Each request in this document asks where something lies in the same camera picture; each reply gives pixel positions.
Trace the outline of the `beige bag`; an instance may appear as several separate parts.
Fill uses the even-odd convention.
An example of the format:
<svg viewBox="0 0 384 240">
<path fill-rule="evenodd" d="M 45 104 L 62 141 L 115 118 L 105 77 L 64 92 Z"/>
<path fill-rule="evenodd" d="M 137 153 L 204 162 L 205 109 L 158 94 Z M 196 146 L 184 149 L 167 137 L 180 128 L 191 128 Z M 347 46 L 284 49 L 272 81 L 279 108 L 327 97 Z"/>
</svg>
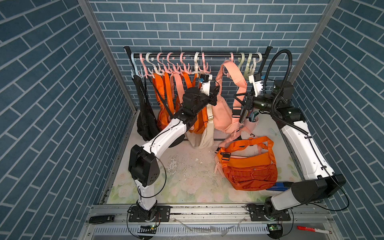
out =
<svg viewBox="0 0 384 240">
<path fill-rule="evenodd" d="M 207 127 L 204 129 L 202 134 L 186 133 L 186 137 L 193 148 L 195 149 L 204 149 L 211 147 L 214 144 L 214 116 L 212 111 L 212 106 L 207 106 L 208 111 L 208 122 Z"/>
</svg>

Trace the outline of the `bright orange crescent bag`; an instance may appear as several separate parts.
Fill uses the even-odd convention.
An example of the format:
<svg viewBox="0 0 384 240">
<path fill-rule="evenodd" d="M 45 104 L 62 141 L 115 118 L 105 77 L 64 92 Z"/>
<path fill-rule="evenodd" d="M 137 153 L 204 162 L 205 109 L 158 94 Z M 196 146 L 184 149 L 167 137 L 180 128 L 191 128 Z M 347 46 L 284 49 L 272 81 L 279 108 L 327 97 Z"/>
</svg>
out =
<svg viewBox="0 0 384 240">
<path fill-rule="evenodd" d="M 265 167 L 275 165 L 276 159 L 273 152 L 274 142 L 268 137 L 249 138 L 247 140 L 238 140 L 229 144 L 228 147 L 219 147 L 216 151 L 219 162 L 223 167 L 233 168 L 251 168 Z M 253 156 L 239 156 L 236 153 L 256 147 L 263 153 Z"/>
</svg>

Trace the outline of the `dark orange bag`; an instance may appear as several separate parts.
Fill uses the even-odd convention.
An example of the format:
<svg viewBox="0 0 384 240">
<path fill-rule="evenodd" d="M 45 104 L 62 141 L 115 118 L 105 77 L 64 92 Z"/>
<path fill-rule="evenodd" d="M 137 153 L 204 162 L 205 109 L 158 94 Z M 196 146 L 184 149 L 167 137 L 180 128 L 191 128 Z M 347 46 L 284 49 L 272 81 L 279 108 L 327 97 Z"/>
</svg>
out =
<svg viewBox="0 0 384 240">
<path fill-rule="evenodd" d="M 275 157 L 268 152 L 247 158 L 233 158 L 229 153 L 220 153 L 219 159 L 224 176 L 235 190 L 266 190 L 278 179 Z"/>
</svg>

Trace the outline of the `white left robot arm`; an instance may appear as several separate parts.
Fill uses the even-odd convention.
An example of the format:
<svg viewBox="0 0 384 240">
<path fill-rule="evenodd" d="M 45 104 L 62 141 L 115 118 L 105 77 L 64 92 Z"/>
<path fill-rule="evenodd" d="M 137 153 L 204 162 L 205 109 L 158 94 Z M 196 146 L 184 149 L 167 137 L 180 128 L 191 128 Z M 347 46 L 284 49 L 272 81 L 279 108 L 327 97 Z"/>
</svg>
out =
<svg viewBox="0 0 384 240">
<path fill-rule="evenodd" d="M 158 221 L 158 202 L 154 183 L 160 176 L 158 162 L 160 157 L 177 139 L 197 121 L 200 113 L 207 105 L 215 106 L 220 87 L 213 87 L 208 93 L 197 88 L 189 88 L 183 95 L 181 108 L 174 114 L 171 122 L 152 140 L 142 146 L 134 145 L 130 152 L 129 172 L 138 188 L 139 199 L 133 214 L 137 214 L 141 222 Z"/>
</svg>

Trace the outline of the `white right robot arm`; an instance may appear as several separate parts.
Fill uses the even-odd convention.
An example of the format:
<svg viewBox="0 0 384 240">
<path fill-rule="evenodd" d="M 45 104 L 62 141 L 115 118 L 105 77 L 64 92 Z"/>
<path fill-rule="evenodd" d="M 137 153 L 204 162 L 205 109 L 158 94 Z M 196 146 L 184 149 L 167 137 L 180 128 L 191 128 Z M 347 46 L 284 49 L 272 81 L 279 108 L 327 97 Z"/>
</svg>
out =
<svg viewBox="0 0 384 240">
<path fill-rule="evenodd" d="M 257 211 L 270 221 L 290 220 L 289 209 L 327 199 L 341 190 L 346 183 L 344 175 L 336 174 L 325 160 L 310 133 L 303 112 L 292 105 L 295 90 L 293 84 L 288 81 L 293 63 L 292 53 L 289 50 L 281 50 L 275 54 L 271 63 L 282 54 L 288 57 L 287 70 L 283 80 L 274 81 L 271 93 L 266 92 L 266 82 L 272 68 L 268 66 L 264 76 L 260 73 L 249 76 L 254 86 L 253 91 L 235 95 L 235 100 L 241 105 L 240 121 L 243 122 L 255 111 L 270 115 L 302 170 L 301 182 L 292 183 L 286 191 L 267 198 L 263 208 Z"/>
</svg>

